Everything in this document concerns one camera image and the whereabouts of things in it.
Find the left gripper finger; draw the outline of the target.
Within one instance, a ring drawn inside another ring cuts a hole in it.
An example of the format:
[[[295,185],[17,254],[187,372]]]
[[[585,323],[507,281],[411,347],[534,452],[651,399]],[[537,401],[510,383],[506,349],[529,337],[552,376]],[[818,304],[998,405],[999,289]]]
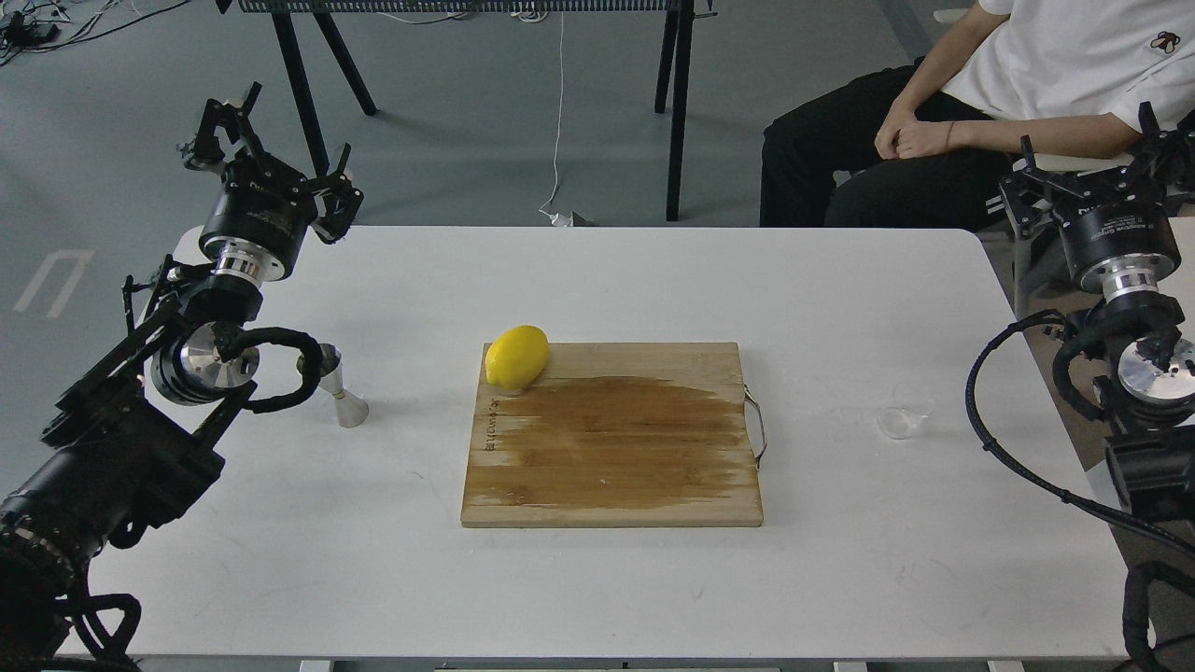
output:
[[[317,238],[325,245],[336,244],[345,238],[364,201],[363,193],[354,187],[350,175],[347,175],[347,161],[351,153],[350,143],[342,145],[341,158],[333,165],[333,170],[304,182],[304,196],[323,200],[323,214],[313,218],[310,226],[315,230]]]
[[[266,152],[250,122],[250,115],[256,105],[263,85],[252,83],[244,94],[243,102],[206,102],[204,112],[200,117],[198,129],[189,141],[176,146],[182,158],[183,167],[196,172],[213,172],[222,181],[235,177],[272,178]],[[226,159],[223,145],[217,139],[220,129],[232,145],[239,145],[229,161]]]

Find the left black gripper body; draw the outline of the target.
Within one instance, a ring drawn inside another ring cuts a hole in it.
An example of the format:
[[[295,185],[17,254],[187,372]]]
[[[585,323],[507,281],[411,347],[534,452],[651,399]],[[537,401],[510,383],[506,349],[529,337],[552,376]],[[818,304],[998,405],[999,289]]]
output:
[[[207,259],[217,259],[227,242],[239,239],[263,248],[272,259],[264,264],[266,281],[292,276],[304,236],[315,220],[315,198],[298,195],[302,172],[281,161],[227,161],[217,204],[200,234]]]

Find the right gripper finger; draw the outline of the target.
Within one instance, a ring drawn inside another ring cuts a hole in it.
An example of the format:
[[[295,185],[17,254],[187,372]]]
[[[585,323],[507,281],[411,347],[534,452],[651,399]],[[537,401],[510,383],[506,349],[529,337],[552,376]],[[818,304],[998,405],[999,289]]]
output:
[[[1110,159],[1053,155],[1032,148],[1032,139],[1019,140],[1021,157],[1013,172],[1001,178],[999,198],[1017,238],[1034,238],[1060,227],[1101,204],[1123,195],[1123,175],[1130,154]]]
[[[1194,111],[1179,120],[1176,129],[1162,129],[1151,103],[1138,110],[1142,138],[1130,148],[1126,169],[1130,187],[1138,183],[1165,188],[1166,201],[1191,201],[1194,196]]]

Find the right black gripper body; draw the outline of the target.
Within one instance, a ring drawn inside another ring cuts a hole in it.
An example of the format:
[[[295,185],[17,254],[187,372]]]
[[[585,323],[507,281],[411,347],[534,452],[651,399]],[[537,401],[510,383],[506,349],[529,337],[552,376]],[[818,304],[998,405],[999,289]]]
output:
[[[1168,210],[1168,187],[1141,187],[1127,193],[1093,190],[1089,197],[1064,194],[1053,216],[1070,279],[1083,292],[1102,292],[1119,269],[1144,269],[1153,281],[1181,267]]]

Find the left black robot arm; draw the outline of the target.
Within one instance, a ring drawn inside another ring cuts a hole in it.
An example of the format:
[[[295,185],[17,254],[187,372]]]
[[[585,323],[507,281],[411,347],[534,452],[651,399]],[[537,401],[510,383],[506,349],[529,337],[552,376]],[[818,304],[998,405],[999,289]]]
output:
[[[184,165],[217,175],[221,193],[201,230],[204,263],[166,256],[145,318],[57,401],[42,430],[54,452],[4,500],[5,671],[134,671],[142,607],[128,593],[94,595],[88,569],[106,546],[129,549],[174,523],[220,477],[217,440],[239,413],[282,413],[317,390],[338,424],[370,408],[343,383],[341,352],[308,332],[253,328],[261,287],[292,276],[304,236],[345,238],[363,195],[347,175],[306,177],[268,153],[250,115],[261,94],[206,102]]]

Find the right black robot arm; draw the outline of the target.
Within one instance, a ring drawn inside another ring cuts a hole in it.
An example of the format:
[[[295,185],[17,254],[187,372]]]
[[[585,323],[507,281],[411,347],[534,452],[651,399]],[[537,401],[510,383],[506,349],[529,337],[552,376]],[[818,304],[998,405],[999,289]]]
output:
[[[1160,282],[1181,265],[1170,216],[1191,203],[1191,133],[1162,129],[1150,103],[1130,164],[1050,171],[1021,138],[1021,167],[1000,182],[991,207],[1011,227],[1013,276],[1032,259],[1032,242],[1058,243],[1071,285],[1101,298],[1087,311],[1025,314],[989,341],[969,371],[964,407],[982,447],[1005,468],[1092,517],[1191,554],[1162,523],[1191,523],[1191,341],[1179,303]],[[1109,426],[1105,462],[1119,505],[1109,507],[1050,484],[1009,454],[978,411],[978,375],[1016,332],[1052,326],[1058,395],[1084,419]]]

